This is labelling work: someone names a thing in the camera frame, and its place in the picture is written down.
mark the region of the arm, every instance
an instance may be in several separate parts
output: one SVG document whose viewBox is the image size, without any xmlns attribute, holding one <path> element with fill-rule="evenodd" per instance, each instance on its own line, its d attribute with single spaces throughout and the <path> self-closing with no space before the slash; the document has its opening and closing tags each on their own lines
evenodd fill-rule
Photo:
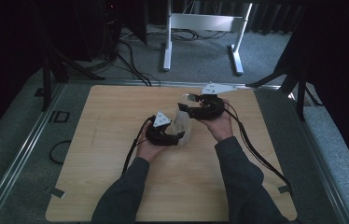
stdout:
<svg viewBox="0 0 349 224">
<path fill-rule="evenodd" d="M 134 223 L 142 201 L 149 165 L 167 147 L 154 146 L 146 140 L 148 122 L 141 133 L 136 157 L 127 172 L 108 188 L 99 200 L 92 223 Z"/>
<path fill-rule="evenodd" d="M 263 188 L 263 173 L 249 161 L 233 136 L 230 115 L 224 112 L 217 119 L 200 122 L 217 140 L 215 148 L 227 192 L 230 223 L 288 222 Z"/>
</svg>

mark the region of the white metal stand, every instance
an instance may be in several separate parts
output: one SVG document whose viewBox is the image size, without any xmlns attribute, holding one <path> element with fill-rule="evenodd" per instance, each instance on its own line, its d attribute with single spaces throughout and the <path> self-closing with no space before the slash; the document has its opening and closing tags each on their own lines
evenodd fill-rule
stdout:
<svg viewBox="0 0 349 224">
<path fill-rule="evenodd" d="M 172 29 L 190 29 L 190 30 L 211 30 L 224 32 L 238 32 L 238 37 L 234 45 L 231 45 L 231 53 L 236 69 L 236 74 L 244 73 L 241 58 L 239 56 L 239 47 L 241 46 L 244 30 L 250 14 L 252 4 L 248 4 L 247 11 L 243 17 L 229 16 L 210 16 L 210 15 L 194 15 L 172 13 L 172 0 L 168 0 L 168 18 L 167 18 L 167 40 L 165 47 L 165 55 L 163 60 L 163 70 L 171 69 L 172 57 Z"/>
</svg>

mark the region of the cable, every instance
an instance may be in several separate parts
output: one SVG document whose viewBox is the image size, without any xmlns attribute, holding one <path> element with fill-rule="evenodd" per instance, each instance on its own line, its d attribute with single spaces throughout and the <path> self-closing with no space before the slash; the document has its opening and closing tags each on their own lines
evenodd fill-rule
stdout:
<svg viewBox="0 0 349 224">
<path fill-rule="evenodd" d="M 309 97 L 311 97 L 311 100 L 314 102 L 315 105 L 318 105 L 318 106 L 324 106 L 323 104 L 319 103 L 316 98 L 314 98 L 314 95 L 311 93 L 311 90 L 309 90 L 308 87 L 305 88 L 306 90 L 306 93 L 308 93 Z"/>
<path fill-rule="evenodd" d="M 191 37 L 183 37 L 181 35 L 176 35 L 176 33 L 188 33 L 191 35 Z M 228 32 L 216 31 L 216 33 L 213 35 L 203 36 L 203 35 L 200 35 L 198 32 L 189 30 L 189 29 L 173 29 L 172 37 L 174 40 L 194 41 L 194 40 L 205 40 L 205 39 L 219 39 L 224 35 L 226 35 L 227 33 Z M 167 34 L 166 31 L 157 31 L 157 32 L 147 33 L 147 35 L 166 35 L 166 34 Z M 122 34 L 122 37 L 120 39 L 123 40 L 126 37 L 133 36 L 133 35 L 134 35 L 133 33 Z"/>
<path fill-rule="evenodd" d="M 155 77 L 152 76 L 151 74 L 142 73 L 142 72 L 140 72 L 139 70 L 137 70 L 136 66 L 134 65 L 133 49 L 132 49 L 132 47 L 131 47 L 129 44 L 123 42 L 123 41 L 120 41 L 119 43 L 125 45 L 125 46 L 129 49 L 130 55 L 131 55 L 131 62 L 128 63 L 128 62 L 126 62 L 126 60 L 125 60 L 121 55 L 119 55 L 119 53 L 117 53 L 117 55 L 119 56 L 119 58 L 120 58 L 120 59 L 127 65 L 127 67 L 129 68 L 129 70 L 128 70 L 128 69 L 125 69 L 125 70 L 127 70 L 127 71 L 133 73 L 134 75 L 136 75 L 136 76 L 137 76 L 140 80 L 142 80 L 147 86 L 152 86 L 151 81 L 150 81 L 150 79 L 149 79 L 147 76 L 149 76 L 149 77 L 151 77 L 152 79 L 158 81 L 159 86 L 160 86 L 160 85 L 161 85 L 161 82 L 160 82 L 157 78 L 155 78 Z"/>
<path fill-rule="evenodd" d="M 146 78 L 144 75 L 138 74 L 137 72 L 135 72 L 132 68 L 132 66 L 119 54 L 117 53 L 117 56 L 119 56 L 119 58 L 125 63 L 125 65 L 128 66 L 128 68 L 130 69 L 130 71 L 137 76 L 140 80 L 142 80 L 146 86 L 151 86 L 151 83 L 149 82 L 148 78 Z"/>
<path fill-rule="evenodd" d="M 140 134 L 142 133 L 143 129 L 145 128 L 146 124 L 148 123 L 149 120 L 151 120 L 152 117 L 148 118 L 145 120 L 145 122 L 143 123 L 142 127 L 140 128 L 140 131 L 139 133 L 137 134 L 136 138 L 133 140 L 133 143 L 132 143 L 132 146 L 131 146 L 131 149 L 129 150 L 128 152 L 128 155 L 126 156 L 126 159 L 125 159 L 125 163 L 124 163 L 124 167 L 122 169 L 122 175 L 126 173 L 126 170 L 128 169 L 128 164 L 129 164 L 129 161 L 131 160 L 131 156 L 133 154 L 133 151 L 134 149 L 136 148 L 137 145 L 143 143 L 144 141 L 140 142 L 140 143 L 137 143 L 137 141 L 139 140 L 139 137 L 140 137 Z"/>
<path fill-rule="evenodd" d="M 53 158 L 53 155 L 52 155 L 52 153 L 53 153 L 53 151 L 55 150 L 55 148 L 57 147 L 57 146 L 59 146 L 59 145 L 61 145 L 61 144 L 63 144 L 63 143 L 71 143 L 72 141 L 71 140 L 64 140 L 64 141 L 62 141 L 62 142 L 59 142 L 59 143 L 57 143 L 55 146 L 53 146 L 53 148 L 49 151 L 49 158 L 53 161 L 53 162 L 55 162 L 55 163 L 57 163 L 57 164 L 60 164 L 60 165 L 63 165 L 63 162 L 62 161 L 57 161 L 55 158 Z"/>
<path fill-rule="evenodd" d="M 92 65 L 92 66 L 88 66 L 88 67 L 84 67 L 86 70 L 90 71 L 90 72 L 94 72 L 94 71 L 97 71 L 99 69 L 102 69 L 104 68 L 103 70 L 101 71 L 97 71 L 95 72 L 95 74 L 98 74 L 98 73 L 102 73 L 104 72 L 105 70 L 107 70 L 110 65 L 112 65 L 112 63 L 116 60 L 117 58 L 116 57 L 113 57 L 113 58 L 108 58 L 108 57 L 105 57 L 105 60 L 101 63 L 97 63 L 95 65 Z M 80 73 L 78 70 L 74 69 L 73 67 L 71 67 L 70 65 L 68 64 L 65 64 L 64 65 L 66 70 L 67 70 L 67 73 L 70 74 L 70 75 L 79 75 L 79 74 L 82 74 Z"/>
<path fill-rule="evenodd" d="M 190 2 L 188 3 L 188 5 L 186 6 L 186 8 L 184 9 L 184 11 L 183 11 L 182 14 L 186 14 L 186 11 L 187 11 L 187 9 L 189 8 L 189 6 L 191 6 L 191 4 L 192 4 L 192 7 L 191 7 L 191 10 L 189 11 L 189 14 L 191 14 L 192 9 L 194 8 L 194 5 L 195 5 L 195 0 L 192 0 L 192 1 L 190 1 Z"/>
<path fill-rule="evenodd" d="M 253 154 L 253 156 L 263 165 L 265 166 L 266 168 L 268 168 L 269 170 L 271 170 L 272 172 L 274 172 L 277 176 L 279 176 L 287 185 L 288 187 L 288 192 L 290 193 L 290 196 L 292 197 L 293 196 L 293 188 L 291 187 L 291 184 L 290 182 L 282 175 L 280 174 L 279 171 L 276 170 L 276 168 L 274 168 L 268 161 L 266 161 L 257 151 L 256 149 L 253 147 L 253 145 L 251 144 L 248 136 L 247 136 L 247 133 L 246 133 L 246 130 L 244 128 L 244 125 L 242 124 L 241 121 L 239 121 L 239 118 L 238 118 L 238 115 L 236 114 L 236 111 L 235 111 L 235 115 L 233 115 L 227 108 L 224 109 L 224 111 L 226 111 L 233 119 L 235 119 L 235 121 L 238 123 L 238 126 L 239 126 L 239 130 L 241 132 L 241 136 L 242 136 L 242 139 L 244 141 L 244 144 L 246 145 L 247 149 L 251 152 L 251 154 Z"/>
<path fill-rule="evenodd" d="M 298 218 L 296 218 L 295 221 L 302 224 L 302 222 Z"/>
</svg>

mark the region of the wooden board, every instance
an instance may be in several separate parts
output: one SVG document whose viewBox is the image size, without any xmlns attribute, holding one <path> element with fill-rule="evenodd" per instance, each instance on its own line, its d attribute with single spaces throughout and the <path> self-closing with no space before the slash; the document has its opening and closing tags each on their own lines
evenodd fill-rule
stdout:
<svg viewBox="0 0 349 224">
<path fill-rule="evenodd" d="M 174 119 L 181 95 L 200 92 L 199 88 L 92 87 L 56 185 L 65 195 L 61 199 L 51 197 L 47 220 L 90 221 L 101 196 L 120 177 L 143 122 L 158 110 Z M 255 94 L 251 90 L 237 90 L 218 96 L 230 100 L 253 146 L 281 171 Z M 278 190 L 284 182 L 257 162 L 244 146 L 235 122 L 232 127 L 248 158 L 263 171 L 263 185 L 282 214 L 295 219 L 297 212 L 290 195 Z M 169 147 L 150 166 L 137 220 L 228 220 L 215 144 L 206 127 L 193 120 L 188 143 Z"/>
</svg>

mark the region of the stand leg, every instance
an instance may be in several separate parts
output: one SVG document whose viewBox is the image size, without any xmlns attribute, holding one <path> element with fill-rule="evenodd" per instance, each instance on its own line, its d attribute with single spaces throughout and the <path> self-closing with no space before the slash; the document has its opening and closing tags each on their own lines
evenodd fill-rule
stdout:
<svg viewBox="0 0 349 224">
<path fill-rule="evenodd" d="M 172 57 L 172 40 L 171 40 L 171 32 L 172 32 L 172 24 L 171 24 L 171 16 L 172 16 L 172 0 L 168 0 L 168 17 L 166 24 L 166 47 L 165 47 L 165 55 L 163 58 L 163 70 L 169 71 L 171 70 L 171 57 Z"/>
<path fill-rule="evenodd" d="M 267 82 L 272 81 L 272 80 L 276 79 L 277 77 L 280 77 L 281 75 L 287 74 L 287 72 L 289 70 L 290 70 L 290 67 L 278 69 L 277 71 L 274 71 L 272 74 L 268 75 L 267 77 L 264 77 L 257 82 L 246 84 L 245 86 L 251 87 L 251 88 L 258 88 L 258 87 L 266 84 Z"/>
<path fill-rule="evenodd" d="M 297 96 L 297 113 L 300 116 L 300 120 L 305 121 L 303 116 L 303 103 L 305 101 L 305 88 L 306 88 L 306 72 L 301 71 L 299 81 L 299 92 Z"/>
<path fill-rule="evenodd" d="M 73 68 L 75 68 L 76 70 L 78 70 L 79 72 L 81 72 L 82 74 L 84 74 L 85 76 L 91 78 L 91 79 L 95 79 L 95 80 L 105 80 L 104 77 L 99 77 L 94 75 L 92 72 L 88 71 L 87 69 L 85 69 L 84 67 L 82 67 L 81 65 L 79 65 L 78 63 L 75 63 L 73 60 L 67 58 L 66 56 L 64 56 L 63 54 L 61 54 L 58 50 L 54 50 L 56 55 L 64 62 L 69 64 L 70 66 L 72 66 Z"/>
<path fill-rule="evenodd" d="M 47 56 L 43 62 L 43 96 L 44 96 L 44 104 L 42 111 L 46 111 L 51 102 L 51 86 L 50 86 L 50 61 Z"/>
<path fill-rule="evenodd" d="M 243 22 L 241 25 L 241 29 L 239 31 L 239 35 L 236 39 L 236 42 L 234 45 L 230 46 L 230 49 L 232 51 L 232 58 L 233 58 L 233 63 L 235 65 L 235 70 L 237 75 L 241 75 L 244 73 L 244 69 L 242 67 L 242 62 L 241 62 L 241 57 L 239 56 L 239 47 L 241 46 L 242 38 L 244 37 L 244 30 L 246 29 L 248 17 L 250 14 L 250 10 L 253 4 L 248 4 L 247 6 L 247 11 L 245 15 L 243 16 Z"/>
<path fill-rule="evenodd" d="M 318 105 L 318 106 L 323 106 L 323 104 L 319 103 L 315 98 L 314 98 L 314 95 L 312 94 L 311 90 L 309 90 L 308 86 L 305 86 L 306 87 L 306 93 L 308 93 L 309 97 L 311 97 L 311 100 L 314 102 L 315 105 Z"/>
</svg>

